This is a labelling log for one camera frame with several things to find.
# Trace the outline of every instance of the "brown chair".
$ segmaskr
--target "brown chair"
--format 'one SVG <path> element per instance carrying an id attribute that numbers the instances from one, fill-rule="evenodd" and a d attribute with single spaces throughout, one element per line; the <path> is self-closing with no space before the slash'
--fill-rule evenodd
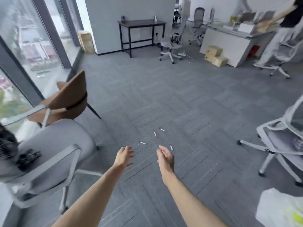
<path id="1" fill-rule="evenodd" d="M 58 92 L 39 104 L 45 105 L 51 110 L 46 125 L 50 125 L 60 119 L 75 119 L 82 114 L 86 106 L 101 119 L 97 112 L 87 103 L 84 71 L 79 72 L 69 82 L 57 82 L 57 87 L 59 88 Z M 46 111 L 47 109 L 43 109 L 27 118 L 29 121 L 42 124 Z"/>

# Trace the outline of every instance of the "gray carpet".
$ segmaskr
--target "gray carpet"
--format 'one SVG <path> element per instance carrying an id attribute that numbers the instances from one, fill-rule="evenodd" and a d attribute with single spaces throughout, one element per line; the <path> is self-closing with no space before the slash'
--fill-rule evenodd
<path id="1" fill-rule="evenodd" d="M 159 61 L 160 50 L 147 47 L 134 49 L 132 59 L 122 52 L 85 55 L 80 64 L 89 103 L 103 119 L 88 109 L 77 119 L 102 146 L 84 168 L 104 172 L 121 146 L 135 151 L 134 166 L 116 185 L 99 226 L 185 226 L 161 179 L 159 144 L 173 146 L 176 175 L 230 227 L 262 226 L 255 212 L 266 189 L 303 195 L 276 160 L 267 177 L 259 177 L 266 153 L 236 144 L 238 139 L 261 144 L 256 127 L 281 116 L 302 94 L 303 66 L 286 65 L 291 75 L 286 80 L 279 73 L 269 77 L 252 61 L 218 68 L 203 60 L 198 46 L 185 50 L 194 63 L 189 57 L 174 65 Z M 76 175 L 70 204 L 97 179 Z M 19 226 L 51 226 L 59 217 L 61 194 L 26 209 Z"/>

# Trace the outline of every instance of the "white desk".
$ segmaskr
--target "white desk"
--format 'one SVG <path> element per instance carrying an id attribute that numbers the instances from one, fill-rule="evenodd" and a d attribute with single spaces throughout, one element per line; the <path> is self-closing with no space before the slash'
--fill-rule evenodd
<path id="1" fill-rule="evenodd" d="M 200 53 L 205 54 L 208 46 L 216 45 L 223 49 L 222 55 L 229 59 L 228 64 L 238 67 L 246 60 L 254 45 L 260 46 L 256 53 L 256 56 L 260 57 L 274 34 L 275 31 L 247 34 L 225 29 L 223 23 L 215 23 L 206 30 Z"/>

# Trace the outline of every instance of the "black strap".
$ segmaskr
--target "black strap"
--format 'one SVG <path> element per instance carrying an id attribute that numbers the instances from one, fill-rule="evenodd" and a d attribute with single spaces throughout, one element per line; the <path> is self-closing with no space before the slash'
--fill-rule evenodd
<path id="1" fill-rule="evenodd" d="M 78 105 L 80 105 L 85 100 L 86 97 L 87 97 L 87 92 L 85 92 L 84 96 L 77 103 L 74 103 L 71 106 L 66 107 L 66 110 L 70 110 L 74 107 L 77 107 Z"/>

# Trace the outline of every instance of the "desk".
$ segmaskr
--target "desk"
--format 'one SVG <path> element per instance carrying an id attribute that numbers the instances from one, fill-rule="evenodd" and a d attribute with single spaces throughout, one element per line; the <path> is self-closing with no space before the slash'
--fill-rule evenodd
<path id="1" fill-rule="evenodd" d="M 260 57 L 274 35 L 274 30 L 247 34 L 225 29 L 223 23 L 214 23 L 206 30 L 200 53 L 205 54 L 208 46 L 216 45 L 223 49 L 222 55 L 229 59 L 228 64 L 238 67 L 246 60 L 254 45 L 260 46 L 256 53 L 256 56 Z"/>
<path id="2" fill-rule="evenodd" d="M 154 44 L 154 27 L 162 25 L 163 26 L 162 37 L 164 37 L 166 22 L 160 21 L 160 20 L 155 22 L 151 19 L 151 20 L 127 20 L 127 21 L 124 21 L 124 22 L 119 21 L 118 24 L 119 24 L 119 31 L 120 31 L 121 50 L 122 50 L 122 52 L 128 53 L 130 58 L 131 58 L 131 44 L 132 43 L 138 43 L 138 42 L 143 42 L 143 41 L 151 41 L 151 44 L 147 45 L 147 46 L 156 45 L 162 51 L 162 46 Z M 122 40 L 121 26 L 124 26 L 128 29 L 128 42 L 123 42 L 123 40 Z M 151 39 L 146 39 L 146 40 L 140 40 L 140 41 L 131 41 L 131 29 L 145 28 L 145 27 L 152 27 L 152 38 Z M 129 44 L 129 49 L 124 49 L 123 48 L 124 44 Z"/>

